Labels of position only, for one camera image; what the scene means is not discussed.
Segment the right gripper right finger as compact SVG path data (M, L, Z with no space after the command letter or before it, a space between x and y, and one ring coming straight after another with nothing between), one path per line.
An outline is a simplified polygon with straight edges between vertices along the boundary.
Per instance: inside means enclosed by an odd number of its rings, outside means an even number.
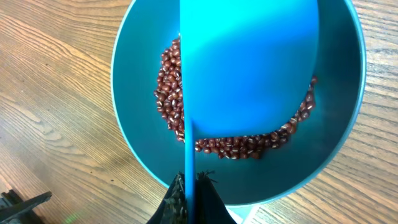
M197 173L195 182L195 215L198 224L236 224L218 195L209 175L213 171Z

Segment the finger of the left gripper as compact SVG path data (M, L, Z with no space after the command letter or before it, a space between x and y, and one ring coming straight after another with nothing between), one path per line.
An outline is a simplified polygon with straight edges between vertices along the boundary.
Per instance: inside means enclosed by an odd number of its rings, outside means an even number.
M33 209L49 201L51 196L51 192L46 192L28 200L23 200L14 190L2 192L1 224L44 224L43 220Z

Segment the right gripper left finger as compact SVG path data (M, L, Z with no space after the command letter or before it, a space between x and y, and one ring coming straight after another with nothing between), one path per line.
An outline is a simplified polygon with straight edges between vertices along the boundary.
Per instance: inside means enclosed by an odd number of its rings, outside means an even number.
M186 224L185 176L179 172L147 224Z

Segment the blue plastic measuring scoop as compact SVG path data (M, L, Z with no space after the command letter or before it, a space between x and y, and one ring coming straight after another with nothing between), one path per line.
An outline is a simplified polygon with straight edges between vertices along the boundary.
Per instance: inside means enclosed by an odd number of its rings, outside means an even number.
M195 142L269 133L299 108L317 56L318 3L180 1L185 196L195 222Z

